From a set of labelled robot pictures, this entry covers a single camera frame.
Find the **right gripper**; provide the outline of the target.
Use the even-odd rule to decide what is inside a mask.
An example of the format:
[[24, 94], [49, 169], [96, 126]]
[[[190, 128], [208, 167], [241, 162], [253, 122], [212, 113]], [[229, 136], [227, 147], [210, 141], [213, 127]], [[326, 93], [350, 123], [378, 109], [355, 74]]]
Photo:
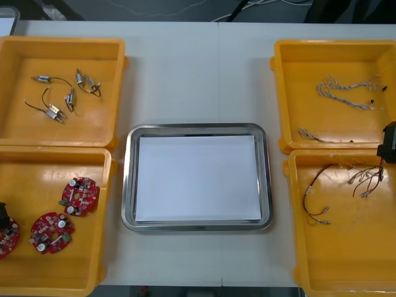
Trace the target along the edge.
[[377, 156], [380, 157], [379, 169], [383, 170], [385, 161], [395, 161], [395, 149], [385, 144], [381, 144], [377, 148]]

